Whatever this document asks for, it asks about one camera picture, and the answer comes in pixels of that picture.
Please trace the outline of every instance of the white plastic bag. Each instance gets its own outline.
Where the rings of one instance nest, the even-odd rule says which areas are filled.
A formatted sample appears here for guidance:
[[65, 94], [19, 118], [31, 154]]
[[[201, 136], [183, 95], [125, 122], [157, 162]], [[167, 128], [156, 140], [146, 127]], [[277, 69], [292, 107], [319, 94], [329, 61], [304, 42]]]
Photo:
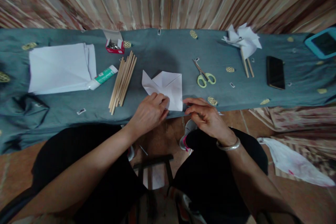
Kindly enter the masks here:
[[269, 147], [274, 165], [281, 171], [318, 186], [335, 186], [331, 178], [320, 172], [304, 156], [283, 143], [271, 138], [258, 138], [258, 142]]

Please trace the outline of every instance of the gray tablecloth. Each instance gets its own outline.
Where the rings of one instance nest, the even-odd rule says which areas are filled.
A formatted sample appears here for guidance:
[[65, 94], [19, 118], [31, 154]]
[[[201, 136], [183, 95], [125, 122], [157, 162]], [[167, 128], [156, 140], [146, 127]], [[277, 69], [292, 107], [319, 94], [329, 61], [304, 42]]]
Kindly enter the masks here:
[[[0, 84], [0, 153], [12, 152], [46, 140], [61, 129], [84, 123], [122, 124], [134, 114], [138, 104], [147, 95], [141, 85], [142, 70], [150, 77], [160, 71], [182, 74], [183, 98], [209, 96], [218, 101], [218, 110], [236, 110], [265, 106], [319, 106], [335, 101], [336, 61], [334, 58], [322, 63], [303, 41], [308, 34], [264, 35], [259, 34], [263, 49], [251, 56], [255, 77], [247, 78], [238, 48], [221, 39], [225, 31], [196, 30], [198, 39], [190, 30], [144, 29], [121, 32], [124, 41], [132, 47], [138, 61], [134, 69], [123, 107], [115, 115], [109, 113], [108, 103], [116, 76], [95, 91], [76, 91], [42, 96], [27, 95], [29, 86], [28, 51], [24, 44], [35, 42], [38, 47], [74, 43], [94, 44], [97, 72], [111, 64], [119, 66], [120, 55], [110, 54], [105, 49], [102, 30], [81, 32], [61, 29], [0, 29], [0, 71], [11, 78]], [[266, 83], [266, 56], [271, 55], [285, 62], [286, 90], [277, 90]], [[200, 88], [196, 84], [199, 74], [192, 58], [200, 58], [205, 72], [217, 78], [215, 85]], [[233, 67], [229, 73], [226, 67]], [[85, 108], [86, 112], [77, 115]], [[179, 117], [183, 112], [170, 112], [169, 118]]]

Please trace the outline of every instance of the black phone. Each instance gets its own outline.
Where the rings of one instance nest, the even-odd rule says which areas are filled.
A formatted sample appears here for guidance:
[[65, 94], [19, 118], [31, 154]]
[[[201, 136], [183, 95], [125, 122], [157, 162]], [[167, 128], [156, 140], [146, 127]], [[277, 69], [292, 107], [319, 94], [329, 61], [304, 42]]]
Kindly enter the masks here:
[[284, 74], [284, 62], [281, 59], [267, 56], [267, 85], [273, 88], [284, 90], [285, 86], [285, 74]]

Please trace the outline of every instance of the black pants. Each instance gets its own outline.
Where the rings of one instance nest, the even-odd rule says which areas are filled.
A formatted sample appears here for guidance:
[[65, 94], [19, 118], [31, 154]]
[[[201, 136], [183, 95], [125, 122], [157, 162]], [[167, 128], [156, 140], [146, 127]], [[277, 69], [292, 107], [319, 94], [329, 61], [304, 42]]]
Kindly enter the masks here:
[[[68, 128], [49, 139], [33, 166], [33, 184], [40, 191], [67, 167], [121, 128], [107, 124]], [[267, 156], [255, 138], [232, 129], [267, 174]], [[173, 186], [186, 193], [207, 223], [245, 223], [249, 212], [233, 180], [228, 157], [216, 140], [197, 130], [186, 139], [194, 152], [176, 173]], [[134, 173], [127, 152], [110, 167], [74, 219], [76, 223], [119, 223], [147, 192]]]

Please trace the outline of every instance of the scissor blade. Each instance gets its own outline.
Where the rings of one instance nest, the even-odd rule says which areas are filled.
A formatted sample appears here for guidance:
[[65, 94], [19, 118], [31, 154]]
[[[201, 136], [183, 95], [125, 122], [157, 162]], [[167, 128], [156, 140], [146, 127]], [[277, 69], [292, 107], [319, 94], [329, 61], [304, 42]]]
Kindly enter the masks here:
[[195, 66], [197, 67], [197, 69], [202, 72], [202, 69], [200, 68], [200, 66], [197, 64], [196, 60], [193, 59], [193, 62], [195, 63]]

